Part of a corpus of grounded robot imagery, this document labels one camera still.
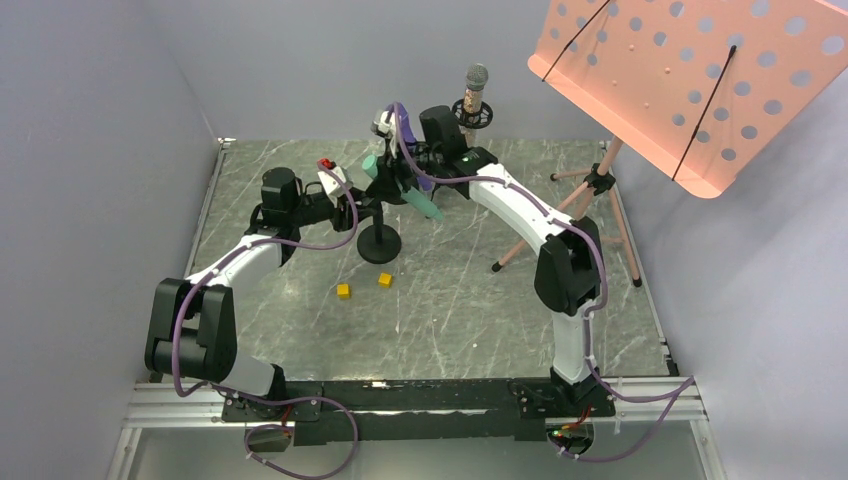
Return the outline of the teal microphone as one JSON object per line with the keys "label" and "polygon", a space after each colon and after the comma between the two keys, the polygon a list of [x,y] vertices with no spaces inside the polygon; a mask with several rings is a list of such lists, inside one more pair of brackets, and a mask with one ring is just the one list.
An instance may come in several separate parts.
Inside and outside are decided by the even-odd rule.
{"label": "teal microphone", "polygon": [[363,160],[361,168],[371,179],[366,188],[368,196],[392,205],[407,204],[428,219],[444,219],[443,213],[425,194],[419,178],[404,161],[390,154],[369,155]]}

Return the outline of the round-base mic stand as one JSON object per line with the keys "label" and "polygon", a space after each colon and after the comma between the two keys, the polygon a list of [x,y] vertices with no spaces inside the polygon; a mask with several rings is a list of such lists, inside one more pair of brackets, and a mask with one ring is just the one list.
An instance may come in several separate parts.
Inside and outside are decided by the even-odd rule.
{"label": "round-base mic stand", "polygon": [[360,257],[371,264],[387,264],[400,253],[402,240],[399,233],[384,222],[383,202],[390,192],[379,182],[372,181],[358,201],[358,220],[371,220],[357,238]]}

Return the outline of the tripod stand with shock mount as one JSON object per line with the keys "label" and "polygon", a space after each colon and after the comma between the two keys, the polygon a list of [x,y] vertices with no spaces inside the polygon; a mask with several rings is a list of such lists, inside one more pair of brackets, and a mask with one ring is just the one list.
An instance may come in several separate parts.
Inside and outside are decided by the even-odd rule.
{"label": "tripod stand with shock mount", "polygon": [[487,128],[493,119],[493,110],[486,102],[482,102],[476,111],[469,112],[465,108],[465,102],[457,100],[452,105],[451,112],[456,117],[460,127],[470,130]]}

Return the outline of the rhinestone glitter microphone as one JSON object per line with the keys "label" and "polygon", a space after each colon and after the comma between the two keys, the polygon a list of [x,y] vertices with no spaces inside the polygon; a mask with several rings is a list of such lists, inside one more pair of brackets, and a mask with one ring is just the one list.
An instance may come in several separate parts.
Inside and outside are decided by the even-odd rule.
{"label": "rhinestone glitter microphone", "polygon": [[[472,64],[466,72],[466,89],[463,97],[465,108],[469,112],[476,111],[483,101],[483,90],[488,82],[489,73],[487,68],[481,63]],[[470,130],[463,128],[463,133],[466,143],[469,147],[473,146],[476,141],[477,132],[479,130]]]}

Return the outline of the purple microphone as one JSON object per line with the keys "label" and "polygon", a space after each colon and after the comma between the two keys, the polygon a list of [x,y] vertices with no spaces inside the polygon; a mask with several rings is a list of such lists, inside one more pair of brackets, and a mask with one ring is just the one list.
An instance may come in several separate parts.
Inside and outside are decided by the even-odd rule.
{"label": "purple microphone", "polygon": [[[406,108],[399,103],[396,108],[396,113],[399,116],[399,130],[402,135],[403,141],[410,153],[415,151],[417,147],[417,139],[414,136],[413,130],[410,126],[409,115]],[[425,179],[424,177],[417,177],[418,185],[424,192],[432,193],[434,190],[434,184]]]}

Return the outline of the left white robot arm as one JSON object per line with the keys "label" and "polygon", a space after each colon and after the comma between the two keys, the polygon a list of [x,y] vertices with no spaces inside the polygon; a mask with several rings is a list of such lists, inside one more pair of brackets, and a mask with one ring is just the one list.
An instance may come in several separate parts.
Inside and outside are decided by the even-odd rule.
{"label": "left white robot arm", "polygon": [[380,201],[351,186],[340,166],[323,159],[318,168],[317,192],[287,167],[266,171],[261,201],[238,244],[211,266],[156,286],[144,351],[149,371],[214,384],[261,404],[288,400],[283,368],[240,350],[237,300],[304,248],[301,228],[328,222],[352,236],[361,221],[382,213]]}

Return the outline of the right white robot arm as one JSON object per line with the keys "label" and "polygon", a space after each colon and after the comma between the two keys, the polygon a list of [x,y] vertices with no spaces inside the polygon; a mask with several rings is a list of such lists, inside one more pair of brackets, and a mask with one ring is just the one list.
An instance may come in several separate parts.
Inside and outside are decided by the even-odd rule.
{"label": "right white robot arm", "polygon": [[471,147],[455,114],[440,105],[420,116],[424,139],[416,141],[405,108],[393,103],[375,117],[400,175],[455,189],[487,208],[515,231],[536,256],[534,291],[551,315],[554,354],[550,378],[534,390],[518,384],[524,414],[547,417],[611,417],[610,393],[594,357],[591,321],[608,298],[597,225],[574,220],[519,183],[484,147]]}

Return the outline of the pink music stand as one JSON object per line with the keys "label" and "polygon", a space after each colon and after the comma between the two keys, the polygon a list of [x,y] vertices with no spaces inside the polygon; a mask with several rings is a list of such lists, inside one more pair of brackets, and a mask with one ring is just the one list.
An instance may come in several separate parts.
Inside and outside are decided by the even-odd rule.
{"label": "pink music stand", "polygon": [[847,68],[847,12],[827,1],[553,1],[529,69],[611,134],[563,201],[614,196],[629,147],[716,198]]}

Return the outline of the yellow cube near teal mic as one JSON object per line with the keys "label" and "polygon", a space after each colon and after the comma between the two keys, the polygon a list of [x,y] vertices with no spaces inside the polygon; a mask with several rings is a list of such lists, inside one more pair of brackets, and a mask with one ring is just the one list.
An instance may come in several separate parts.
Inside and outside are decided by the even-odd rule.
{"label": "yellow cube near teal mic", "polygon": [[349,284],[340,283],[336,286],[336,295],[339,299],[350,299],[352,290]]}

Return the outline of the yellow cube near centre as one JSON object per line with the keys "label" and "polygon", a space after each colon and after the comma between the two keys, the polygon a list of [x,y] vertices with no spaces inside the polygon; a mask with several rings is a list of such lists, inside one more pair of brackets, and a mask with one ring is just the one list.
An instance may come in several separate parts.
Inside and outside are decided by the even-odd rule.
{"label": "yellow cube near centre", "polygon": [[393,276],[386,272],[381,272],[378,276],[378,285],[382,288],[390,288],[393,282]]}

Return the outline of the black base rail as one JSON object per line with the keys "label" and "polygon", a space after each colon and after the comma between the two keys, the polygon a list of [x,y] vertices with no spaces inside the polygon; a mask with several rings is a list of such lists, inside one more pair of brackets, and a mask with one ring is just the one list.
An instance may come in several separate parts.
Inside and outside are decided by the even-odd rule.
{"label": "black base rail", "polygon": [[601,386],[568,387],[550,377],[388,381],[291,381],[299,399],[280,415],[296,446],[361,441],[511,438],[544,441],[616,414]]}

